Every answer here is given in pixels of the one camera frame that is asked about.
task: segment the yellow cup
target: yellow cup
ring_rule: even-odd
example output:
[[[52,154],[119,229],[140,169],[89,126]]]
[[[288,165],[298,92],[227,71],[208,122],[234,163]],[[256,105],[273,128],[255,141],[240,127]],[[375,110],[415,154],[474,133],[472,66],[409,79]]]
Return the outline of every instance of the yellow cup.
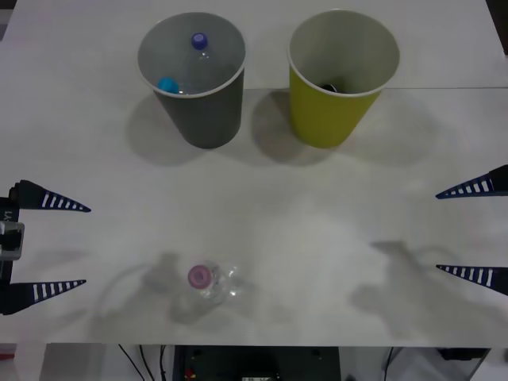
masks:
[[[304,21],[287,55],[293,130],[318,148],[336,147],[349,136],[400,59],[386,27],[348,10],[329,10]]]

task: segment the cup rim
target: cup rim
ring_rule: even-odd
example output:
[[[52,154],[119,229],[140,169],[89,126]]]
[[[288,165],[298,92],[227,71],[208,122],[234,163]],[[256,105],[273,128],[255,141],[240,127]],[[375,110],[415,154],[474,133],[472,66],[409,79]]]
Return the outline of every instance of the cup rim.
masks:
[[[227,21],[228,23],[230,23],[232,26],[234,26],[238,33],[240,34],[241,36],[241,39],[243,40],[244,42],[244,45],[245,45],[245,38],[244,38],[244,35],[243,33],[240,31],[240,29],[233,23],[231,22],[230,20],[228,20],[227,18],[225,17],[222,17],[218,14],[215,14],[215,13],[209,13],[209,12],[182,12],[182,13],[177,13],[177,14],[174,14],[170,17],[166,17],[162,20],[158,20],[158,22],[156,22],[154,24],[153,27],[150,28],[149,31],[147,31],[143,38],[141,38],[141,42],[137,45],[137,50],[136,52],[139,53],[140,49],[141,49],[141,45],[143,44],[143,41],[145,39],[145,37],[162,21],[166,21],[167,19],[169,18],[172,18],[174,16],[179,16],[180,14],[186,14],[186,13],[205,13],[205,14],[211,14],[213,16],[217,16],[217,17],[220,17],[221,19]],[[140,65],[139,65],[139,60],[137,59],[137,54],[136,54],[136,69],[137,69],[137,74],[141,77],[141,79],[143,80],[144,83],[146,83],[149,87],[152,88],[152,90],[154,90],[155,92],[159,93],[159,94],[162,94],[162,95],[165,95],[167,97],[170,97],[170,98],[179,98],[179,99],[193,99],[193,98],[203,98],[203,97],[206,97],[207,95],[211,95],[211,94],[215,94],[217,93],[218,91],[226,88],[227,86],[229,86],[231,83],[233,83],[237,78],[238,76],[241,74],[241,72],[245,69],[245,60],[247,58],[247,48],[245,47],[245,54],[244,54],[244,60],[242,61],[241,65],[240,65],[240,68],[238,69],[238,71],[235,73],[235,75],[233,75],[227,82],[224,82],[223,84],[221,84],[219,87],[215,87],[214,89],[212,90],[208,90],[208,91],[205,91],[204,93],[198,93],[198,94],[174,94],[174,93],[168,93],[167,91],[164,91],[164,90],[161,90],[160,88],[158,88],[157,86],[153,86],[152,83],[150,83],[150,81],[148,81],[143,73],[141,72],[141,69],[140,69]]]
[[[374,90],[370,90],[370,91],[365,91],[364,93],[355,93],[355,94],[344,94],[344,93],[333,93],[331,91],[327,91],[327,90],[323,90],[321,89],[319,86],[317,85],[314,85],[311,81],[309,81],[307,78],[305,78],[302,73],[300,73],[300,71],[296,68],[296,66],[294,65],[293,63],[293,59],[291,58],[291,41],[293,40],[293,36],[294,36],[294,33],[298,30],[298,28],[300,28],[303,24],[305,24],[306,22],[308,22],[309,20],[315,18],[315,17],[318,17],[318,16],[321,16],[322,14],[325,14],[325,13],[332,13],[332,12],[344,12],[344,13],[356,13],[356,14],[359,14],[360,16],[363,16],[363,17],[366,17],[366,18],[370,18],[371,20],[377,22],[378,24],[380,24],[382,27],[384,27],[388,32],[389,34],[394,38],[394,41],[395,41],[395,45],[397,46],[397,50],[398,50],[398,62],[397,62],[397,67],[395,68],[395,71],[394,73],[391,75],[391,77],[389,79],[387,79],[387,81],[375,88]],[[317,13],[317,14],[314,14],[310,17],[308,17],[307,19],[305,19],[304,21],[300,22],[298,24],[298,26],[294,29],[293,33],[291,34],[291,39],[289,40],[289,44],[287,45],[287,59],[289,60],[289,64],[291,66],[291,69],[294,70],[294,73],[296,73],[296,75],[308,86],[312,87],[313,89],[323,93],[323,94],[326,94],[326,95],[329,95],[329,96],[332,96],[332,97],[337,97],[337,98],[362,98],[362,97],[366,97],[368,95],[371,95],[371,94],[375,94],[375,93],[378,93],[380,92],[382,89],[384,89],[386,87],[386,85],[388,84],[388,82],[391,81],[392,78],[394,78],[394,75],[395,73],[397,72],[398,70],[398,66],[400,64],[400,47],[398,46],[398,42],[397,42],[397,39],[395,39],[395,36],[394,34],[391,32],[391,30],[389,30],[381,21],[378,21],[376,20],[375,18],[373,17],[370,17],[368,16],[367,14],[365,13],[361,13],[361,12],[356,12],[355,10],[343,10],[343,9],[340,9],[340,8],[334,8],[332,10],[326,10],[325,12],[320,12],[320,13]]]

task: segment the plastic bottle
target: plastic bottle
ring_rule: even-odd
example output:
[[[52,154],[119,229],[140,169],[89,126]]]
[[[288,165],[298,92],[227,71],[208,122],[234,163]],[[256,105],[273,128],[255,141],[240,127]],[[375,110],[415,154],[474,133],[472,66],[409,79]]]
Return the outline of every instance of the plastic bottle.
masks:
[[[220,57],[214,54],[205,33],[195,33],[190,39],[192,52],[187,59],[187,78],[180,83],[180,94],[198,94],[213,90],[226,82],[227,73]]]
[[[229,295],[235,295],[234,269],[224,268],[211,261],[204,261],[189,270],[187,279],[204,299],[214,303],[223,302]]]

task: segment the cable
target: cable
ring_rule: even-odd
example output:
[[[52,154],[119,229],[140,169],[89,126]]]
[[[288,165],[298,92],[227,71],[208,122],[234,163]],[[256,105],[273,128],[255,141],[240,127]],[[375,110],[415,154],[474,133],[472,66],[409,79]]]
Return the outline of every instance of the cable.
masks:
[[[391,353],[394,351],[394,347],[391,347],[390,353],[388,353],[387,364],[384,367],[384,381],[387,381],[388,367],[390,366]]]
[[[137,371],[137,374],[140,375],[141,379],[144,381],[144,377],[143,375],[141,374],[140,370],[137,368],[137,366],[135,365],[133,359],[130,358],[130,356],[127,354],[127,352],[124,350],[124,347],[122,347],[120,344],[118,345],[121,349],[121,351],[127,356],[127,358],[129,359],[130,363],[133,365],[134,369],[136,369]]]
[[[150,379],[152,381],[156,381],[156,379],[153,378],[153,374],[152,374],[152,371],[150,370],[150,368],[148,367],[148,364],[146,364],[146,359],[144,358],[144,353],[143,353],[143,345],[140,345],[140,353],[141,353],[141,359],[143,360],[143,364],[144,364],[144,367],[146,368],[146,371],[148,372],[148,374],[150,375]]]
[[[160,346],[160,357],[159,357],[159,367],[160,367],[160,378],[162,381],[166,381],[166,371],[164,370],[164,366],[162,365],[162,358],[164,356],[164,349],[166,349],[166,345]]]

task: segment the white table surface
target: white table surface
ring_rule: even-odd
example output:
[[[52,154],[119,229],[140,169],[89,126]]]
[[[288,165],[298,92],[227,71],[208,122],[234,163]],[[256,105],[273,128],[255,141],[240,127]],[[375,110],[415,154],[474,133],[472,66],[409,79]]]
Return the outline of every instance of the white table surface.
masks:
[[[171,15],[206,11],[244,34],[246,88],[284,88],[292,31],[332,8],[372,15],[393,32],[401,65],[389,87],[508,87],[508,59],[485,0],[19,0],[3,44],[36,44],[99,97],[131,93],[143,35]]]
[[[23,211],[13,281],[88,283],[3,317],[0,341],[508,343],[506,297],[433,267],[508,266],[507,200],[434,198],[506,163],[508,90],[386,90],[330,152],[288,132],[287,93],[247,90],[238,135],[204,152],[148,92],[122,108],[26,80],[0,93],[2,188],[30,179],[92,212]],[[236,264],[244,292],[189,305],[200,259]]]
[[[0,342],[506,346],[506,297],[433,265],[508,266],[507,200],[434,198],[506,164],[508,90],[386,90],[333,151],[293,138],[287,93],[247,90],[239,134],[204,152],[135,76],[151,24],[208,10],[242,28],[247,87],[286,86],[295,23],[342,6],[289,5],[19,0],[0,43],[0,186],[29,179],[92,212],[21,212],[13,281],[88,283],[3,317]],[[394,86],[508,83],[482,1],[358,7],[397,35]],[[236,264],[244,291],[189,302],[200,259]]]

